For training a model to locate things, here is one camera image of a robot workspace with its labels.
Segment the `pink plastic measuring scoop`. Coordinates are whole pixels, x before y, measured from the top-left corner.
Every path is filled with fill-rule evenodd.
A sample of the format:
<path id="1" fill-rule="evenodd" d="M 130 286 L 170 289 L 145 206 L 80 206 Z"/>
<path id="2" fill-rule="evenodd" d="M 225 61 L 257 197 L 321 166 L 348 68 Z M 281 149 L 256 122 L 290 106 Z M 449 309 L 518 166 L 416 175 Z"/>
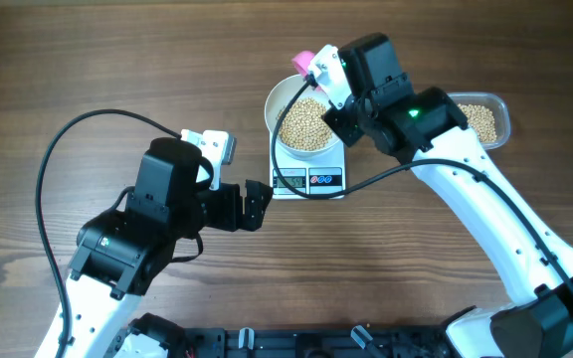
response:
<path id="1" fill-rule="evenodd" d="M 291 59 L 291 63 L 304 79 L 312 75 L 314 81 L 317 82 L 322 75 L 318 56 L 312 51 L 302 51 L 298 53 Z"/>

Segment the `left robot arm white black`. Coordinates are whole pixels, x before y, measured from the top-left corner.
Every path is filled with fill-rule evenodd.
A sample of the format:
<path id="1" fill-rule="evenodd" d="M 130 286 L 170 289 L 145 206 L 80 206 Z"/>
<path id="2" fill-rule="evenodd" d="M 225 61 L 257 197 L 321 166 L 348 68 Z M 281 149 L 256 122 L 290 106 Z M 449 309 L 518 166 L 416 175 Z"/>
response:
<path id="1" fill-rule="evenodd" d="M 255 231 L 273 197 L 272 187 L 247 181 L 210 188 L 199 177 L 208 159 L 186 141 L 151 141 L 134 186 L 79 231 L 66 280 L 69 306 L 59 308 L 37 352 L 40 357 L 100 357 L 138 307 L 153 279 L 176 262 L 178 240 L 200 231 Z"/>

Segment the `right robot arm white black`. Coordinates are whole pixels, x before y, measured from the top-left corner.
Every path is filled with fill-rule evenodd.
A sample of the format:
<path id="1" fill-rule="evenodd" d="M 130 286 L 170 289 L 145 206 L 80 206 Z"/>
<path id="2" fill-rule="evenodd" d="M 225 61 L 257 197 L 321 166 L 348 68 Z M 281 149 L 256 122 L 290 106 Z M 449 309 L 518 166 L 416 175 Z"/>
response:
<path id="1" fill-rule="evenodd" d="M 370 137 L 452 209 L 496 269 L 509 298 L 454 317 L 464 357 L 561 357 L 573 350 L 573 248 L 529 207 L 485 152 L 452 98 L 414 91 L 389 38 L 326 46 L 309 71 L 330 99 L 326 122 L 347 145 Z"/>

